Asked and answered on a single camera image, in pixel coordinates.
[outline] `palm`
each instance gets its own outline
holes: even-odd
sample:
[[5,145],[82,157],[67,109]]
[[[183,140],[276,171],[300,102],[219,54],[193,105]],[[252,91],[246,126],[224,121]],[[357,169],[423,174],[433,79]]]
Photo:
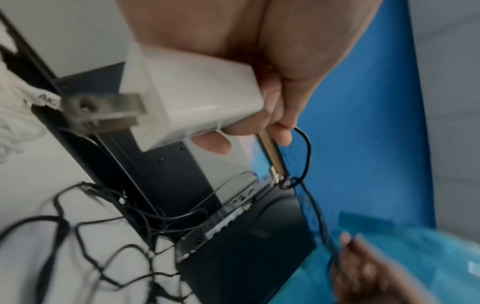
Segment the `palm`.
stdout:
[[[118,0],[140,42],[252,64],[264,110],[224,131],[266,128],[281,145],[290,143],[313,90],[350,51],[381,1]],[[219,134],[194,142],[219,153],[229,148]]]

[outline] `black panel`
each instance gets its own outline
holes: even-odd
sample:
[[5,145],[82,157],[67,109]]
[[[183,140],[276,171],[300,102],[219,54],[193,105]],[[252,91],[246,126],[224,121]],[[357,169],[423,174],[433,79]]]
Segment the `black panel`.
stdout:
[[[63,94],[116,94],[119,91],[123,66],[124,64],[120,63],[64,77],[58,79],[56,84]],[[143,197],[160,207],[167,216],[190,211],[213,192],[210,183],[183,142],[143,153],[130,131],[100,134],[97,140],[116,160]],[[213,212],[220,205],[218,198],[213,195],[204,203],[203,208]],[[193,226],[203,219],[201,216],[184,219],[177,225]]]
[[312,235],[291,195],[292,190],[274,188],[177,264],[202,303],[267,303],[313,251]]

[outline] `charger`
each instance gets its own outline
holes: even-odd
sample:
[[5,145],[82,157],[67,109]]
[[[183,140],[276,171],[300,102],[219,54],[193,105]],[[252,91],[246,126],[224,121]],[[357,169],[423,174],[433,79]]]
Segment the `charger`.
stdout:
[[264,106],[250,65],[137,43],[120,93],[139,94],[145,108],[131,127],[142,151],[219,130]]

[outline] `power plug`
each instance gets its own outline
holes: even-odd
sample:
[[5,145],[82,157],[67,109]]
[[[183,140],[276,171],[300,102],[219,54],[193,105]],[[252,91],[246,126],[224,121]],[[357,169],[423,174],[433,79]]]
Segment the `power plug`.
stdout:
[[142,151],[219,130],[264,106],[249,65],[137,43],[120,93],[139,94],[146,110],[131,127]]

